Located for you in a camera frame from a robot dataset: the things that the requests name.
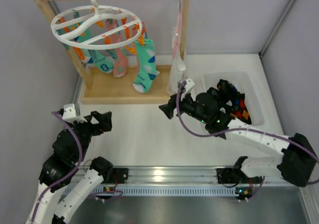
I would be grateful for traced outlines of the mint green sock blue hexagon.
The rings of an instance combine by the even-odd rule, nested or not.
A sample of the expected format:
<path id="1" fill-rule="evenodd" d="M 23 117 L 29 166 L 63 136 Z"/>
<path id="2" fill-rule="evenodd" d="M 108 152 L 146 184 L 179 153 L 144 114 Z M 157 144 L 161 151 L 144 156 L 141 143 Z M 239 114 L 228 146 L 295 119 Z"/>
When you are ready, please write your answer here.
<path id="1" fill-rule="evenodd" d="M 140 45 L 135 41 L 139 70 L 133 82 L 134 89 L 139 93 L 147 93 L 155 78 L 160 74 L 156 68 L 155 45 L 151 39 L 145 39 Z"/>

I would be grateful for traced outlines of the pink sock green patches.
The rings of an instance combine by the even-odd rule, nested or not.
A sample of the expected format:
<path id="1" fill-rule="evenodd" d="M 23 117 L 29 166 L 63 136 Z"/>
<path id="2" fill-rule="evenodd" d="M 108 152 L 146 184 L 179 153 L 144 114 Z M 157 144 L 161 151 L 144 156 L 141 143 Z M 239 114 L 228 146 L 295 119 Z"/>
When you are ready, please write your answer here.
<path id="1" fill-rule="evenodd" d="M 105 21 L 105 25 L 108 31 L 117 28 L 117 20 L 114 19 L 107 19 Z M 105 38 L 105 44 L 110 45 L 113 43 L 119 43 L 122 42 L 123 39 L 121 37 L 121 34 L 114 33 L 111 35 L 106 36 Z M 110 54 L 110 56 L 114 60 L 114 68 L 113 68 L 113 76 L 115 78 L 120 78 L 124 76 L 127 72 L 128 68 L 128 58 L 126 54 L 124 53 L 122 48 L 116 48 L 116 49 L 111 49 L 107 50 L 107 52 Z"/>

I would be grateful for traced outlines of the round white clip hanger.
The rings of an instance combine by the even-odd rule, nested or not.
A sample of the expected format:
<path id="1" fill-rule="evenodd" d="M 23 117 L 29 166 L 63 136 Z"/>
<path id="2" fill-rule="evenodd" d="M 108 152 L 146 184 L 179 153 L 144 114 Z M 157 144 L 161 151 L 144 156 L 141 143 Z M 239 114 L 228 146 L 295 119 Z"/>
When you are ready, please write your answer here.
<path id="1" fill-rule="evenodd" d="M 144 38 L 142 21 L 131 11 L 109 5 L 68 9 L 51 21 L 51 31 L 61 43 L 79 49 L 110 50 Z"/>

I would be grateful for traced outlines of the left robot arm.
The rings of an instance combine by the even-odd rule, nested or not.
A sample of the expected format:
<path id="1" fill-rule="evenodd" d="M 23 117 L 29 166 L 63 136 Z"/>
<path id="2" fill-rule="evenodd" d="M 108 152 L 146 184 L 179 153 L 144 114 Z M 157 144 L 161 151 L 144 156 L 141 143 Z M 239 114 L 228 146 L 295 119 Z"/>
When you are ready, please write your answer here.
<path id="1" fill-rule="evenodd" d="M 127 168 L 115 168 L 99 156 L 91 161 L 82 179 L 63 198 L 92 137 L 111 131 L 112 113 L 92 111 L 82 116 L 78 104 L 67 104 L 52 115 L 63 123 L 64 129 L 52 145 L 53 154 L 43 163 L 28 224 L 67 224 L 88 197 L 102 199 L 103 195 L 110 195 L 111 201 L 120 197 L 122 192 L 116 187 L 128 179 Z"/>

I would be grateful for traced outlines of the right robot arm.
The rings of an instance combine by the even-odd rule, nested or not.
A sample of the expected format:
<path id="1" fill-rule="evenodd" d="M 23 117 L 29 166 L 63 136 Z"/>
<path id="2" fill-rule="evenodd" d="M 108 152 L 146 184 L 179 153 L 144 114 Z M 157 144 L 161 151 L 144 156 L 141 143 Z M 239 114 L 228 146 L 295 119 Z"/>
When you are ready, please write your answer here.
<path id="1" fill-rule="evenodd" d="M 209 136 L 242 143 L 266 154 L 262 158 L 239 157 L 233 166 L 238 177 L 281 177 L 297 187 L 311 184 L 310 177 L 319 159 L 304 135 L 276 135 L 255 129 L 223 112 L 210 93 L 200 93 L 195 99 L 191 94 L 184 98 L 173 95 L 168 104 L 159 108 L 169 119 L 174 111 L 177 116 L 185 113 L 204 123 Z"/>

